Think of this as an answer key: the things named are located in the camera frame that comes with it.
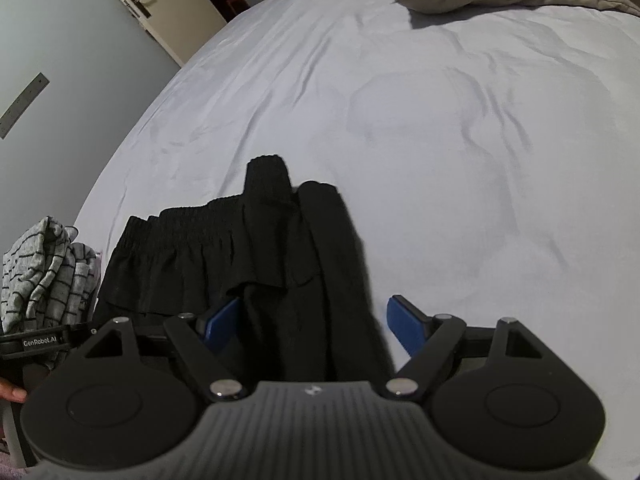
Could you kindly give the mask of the person's hand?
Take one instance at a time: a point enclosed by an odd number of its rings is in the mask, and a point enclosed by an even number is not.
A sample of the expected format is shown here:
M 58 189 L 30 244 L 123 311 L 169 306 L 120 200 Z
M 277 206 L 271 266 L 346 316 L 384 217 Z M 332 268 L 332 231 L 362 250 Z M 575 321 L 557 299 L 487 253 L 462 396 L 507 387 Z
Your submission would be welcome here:
M 9 402 L 24 403 L 27 398 L 25 389 L 12 385 L 7 380 L 0 379 L 0 398 Z

